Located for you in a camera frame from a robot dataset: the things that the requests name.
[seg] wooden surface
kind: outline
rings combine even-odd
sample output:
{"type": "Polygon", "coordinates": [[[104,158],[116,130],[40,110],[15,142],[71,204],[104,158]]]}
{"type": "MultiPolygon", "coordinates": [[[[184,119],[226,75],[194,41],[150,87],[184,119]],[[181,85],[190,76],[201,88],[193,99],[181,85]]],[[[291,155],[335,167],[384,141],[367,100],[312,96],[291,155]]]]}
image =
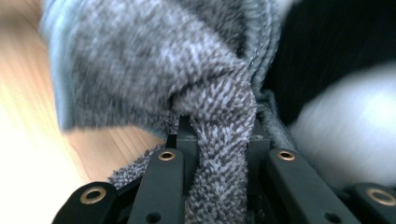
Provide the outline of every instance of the wooden surface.
{"type": "Polygon", "coordinates": [[[39,0],[0,0],[0,223],[51,223],[70,194],[161,141],[134,127],[60,133],[39,0]]]}

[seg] gray knit fabric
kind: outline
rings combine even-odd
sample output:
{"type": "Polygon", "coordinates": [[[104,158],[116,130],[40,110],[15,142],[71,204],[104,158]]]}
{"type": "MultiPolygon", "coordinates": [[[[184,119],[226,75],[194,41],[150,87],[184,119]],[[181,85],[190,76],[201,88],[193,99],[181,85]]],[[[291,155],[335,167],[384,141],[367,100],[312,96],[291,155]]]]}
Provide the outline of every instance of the gray knit fabric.
{"type": "MultiPolygon", "coordinates": [[[[270,108],[260,86],[279,36],[271,0],[48,1],[41,28],[62,130],[133,124],[164,137],[189,115],[200,164],[186,222],[246,222],[245,150],[256,99],[270,108]]],[[[293,149],[277,127],[274,140],[293,149]]],[[[159,148],[110,182],[142,175],[159,148]]]]}
{"type": "Polygon", "coordinates": [[[258,100],[257,118],[262,127],[269,133],[272,148],[286,148],[298,150],[291,138],[289,129],[282,123],[277,114],[277,105],[274,93],[265,90],[258,100]]]}

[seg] black bracket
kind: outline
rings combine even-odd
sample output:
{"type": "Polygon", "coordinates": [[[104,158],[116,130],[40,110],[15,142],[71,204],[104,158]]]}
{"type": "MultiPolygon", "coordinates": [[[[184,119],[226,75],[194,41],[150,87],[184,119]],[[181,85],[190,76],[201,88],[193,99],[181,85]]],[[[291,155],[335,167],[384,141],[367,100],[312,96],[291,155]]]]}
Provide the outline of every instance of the black bracket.
{"type": "MultiPolygon", "coordinates": [[[[198,152],[189,119],[181,118],[177,135],[169,135],[165,149],[151,156],[143,176],[119,190],[104,182],[77,189],[53,223],[183,223],[198,152]]],[[[298,152],[270,150],[258,121],[247,164],[247,197],[260,199],[266,223],[396,223],[394,189],[359,184],[335,192],[298,152]]]]}

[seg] screw hole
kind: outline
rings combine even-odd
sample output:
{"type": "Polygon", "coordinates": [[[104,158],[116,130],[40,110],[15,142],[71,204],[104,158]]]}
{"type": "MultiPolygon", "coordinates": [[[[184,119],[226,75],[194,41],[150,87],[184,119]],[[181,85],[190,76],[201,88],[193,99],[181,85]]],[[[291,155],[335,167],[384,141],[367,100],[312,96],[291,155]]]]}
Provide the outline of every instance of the screw hole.
{"type": "Polygon", "coordinates": [[[324,218],[330,221],[331,223],[341,223],[341,218],[334,213],[327,212],[324,214],[324,218]]]}
{"type": "Polygon", "coordinates": [[[87,194],[87,199],[94,199],[94,198],[99,197],[99,195],[100,195],[99,190],[95,190],[95,191],[87,194]]]}
{"type": "Polygon", "coordinates": [[[294,154],[288,151],[280,151],[277,153],[277,156],[284,161],[294,161],[294,159],[296,159],[294,154]]]}
{"type": "Polygon", "coordinates": [[[175,153],[170,152],[170,151],[165,151],[163,153],[160,154],[159,158],[162,161],[171,161],[172,159],[175,158],[175,153]]]}
{"type": "Polygon", "coordinates": [[[106,190],[102,187],[93,187],[82,193],[79,200],[84,204],[93,204],[102,201],[106,196],[106,190]]]}
{"type": "Polygon", "coordinates": [[[161,220],[161,214],[153,212],[146,216],[146,221],[148,223],[157,223],[161,220]]]}

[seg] brass grommet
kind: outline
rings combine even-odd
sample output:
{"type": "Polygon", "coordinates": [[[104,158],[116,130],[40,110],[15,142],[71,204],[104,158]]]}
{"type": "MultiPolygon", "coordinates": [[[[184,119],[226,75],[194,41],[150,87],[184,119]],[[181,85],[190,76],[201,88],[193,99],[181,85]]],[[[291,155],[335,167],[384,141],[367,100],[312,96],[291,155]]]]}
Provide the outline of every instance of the brass grommet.
{"type": "Polygon", "coordinates": [[[280,151],[277,153],[277,156],[284,161],[294,161],[296,159],[296,156],[288,151],[280,151]]]}
{"type": "Polygon", "coordinates": [[[102,187],[92,187],[82,193],[79,200],[84,204],[98,203],[106,196],[106,190],[102,187]]]}
{"type": "Polygon", "coordinates": [[[175,158],[175,153],[170,152],[170,151],[165,151],[163,153],[161,153],[158,158],[160,158],[160,160],[162,161],[171,161],[172,159],[175,158]]]}
{"type": "Polygon", "coordinates": [[[396,206],[395,197],[393,197],[393,195],[387,193],[382,189],[371,188],[371,189],[367,189],[366,193],[371,199],[373,199],[377,203],[381,203],[385,206],[396,206]],[[382,197],[379,198],[376,196],[376,194],[380,194],[382,197]]]}

